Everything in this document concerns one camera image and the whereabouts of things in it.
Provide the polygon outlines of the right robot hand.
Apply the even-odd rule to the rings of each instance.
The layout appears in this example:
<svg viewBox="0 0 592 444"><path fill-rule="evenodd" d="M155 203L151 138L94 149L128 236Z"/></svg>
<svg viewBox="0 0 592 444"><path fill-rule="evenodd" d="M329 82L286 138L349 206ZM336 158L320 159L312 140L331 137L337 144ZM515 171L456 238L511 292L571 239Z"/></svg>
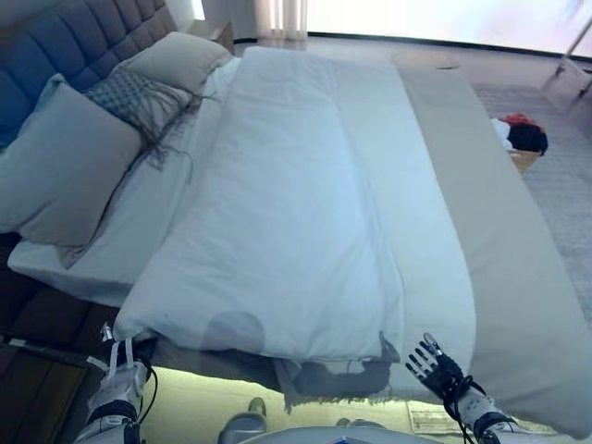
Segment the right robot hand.
<svg viewBox="0 0 592 444"><path fill-rule="evenodd" d="M440 348L429 333L424 334L408 355L405 367L442 401L451 401L464 381L461 367Z"/></svg>

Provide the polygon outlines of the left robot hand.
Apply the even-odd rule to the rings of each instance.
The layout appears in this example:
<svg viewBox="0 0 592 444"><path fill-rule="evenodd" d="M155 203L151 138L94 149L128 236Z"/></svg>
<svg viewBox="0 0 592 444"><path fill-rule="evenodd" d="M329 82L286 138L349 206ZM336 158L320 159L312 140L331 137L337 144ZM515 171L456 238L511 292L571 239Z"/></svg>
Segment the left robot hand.
<svg viewBox="0 0 592 444"><path fill-rule="evenodd" d="M102 369L109 377L114 376L121 365L125 369L131 369L135 363L141 363L147 370L152 367L145 356L135 351L132 339L115 340L112 327L107 323L102 325L100 333L105 347Z"/></svg>

